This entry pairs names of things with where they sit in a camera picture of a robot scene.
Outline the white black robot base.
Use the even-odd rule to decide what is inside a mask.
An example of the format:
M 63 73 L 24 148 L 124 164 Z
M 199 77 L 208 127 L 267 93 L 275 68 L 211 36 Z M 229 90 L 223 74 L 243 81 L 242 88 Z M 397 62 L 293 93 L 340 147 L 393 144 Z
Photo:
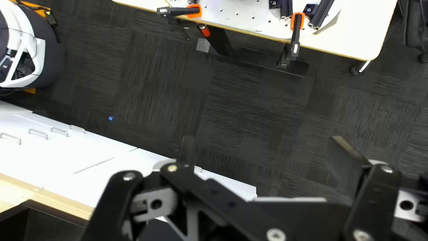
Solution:
M 52 9 L 29 0 L 0 0 L 0 96 L 49 85 L 63 66 Z

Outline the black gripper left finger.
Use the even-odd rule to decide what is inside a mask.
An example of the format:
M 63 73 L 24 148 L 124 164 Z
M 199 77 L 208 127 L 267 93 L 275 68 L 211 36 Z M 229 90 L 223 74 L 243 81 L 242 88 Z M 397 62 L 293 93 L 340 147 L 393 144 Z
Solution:
M 180 241 L 286 241 L 285 222 L 267 211 L 269 202 L 246 200 L 195 173 L 192 147 L 186 136 L 175 161 L 148 175 L 111 175 L 80 241 L 143 241 L 160 218 Z

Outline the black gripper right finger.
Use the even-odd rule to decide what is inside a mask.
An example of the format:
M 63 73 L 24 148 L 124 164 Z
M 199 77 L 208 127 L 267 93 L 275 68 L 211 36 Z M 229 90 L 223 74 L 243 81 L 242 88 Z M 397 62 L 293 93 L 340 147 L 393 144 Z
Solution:
M 328 165 L 352 204 L 344 241 L 410 241 L 394 230 L 400 219 L 422 235 L 426 222 L 426 172 L 409 176 L 384 160 L 370 160 L 341 135 L 328 141 Z

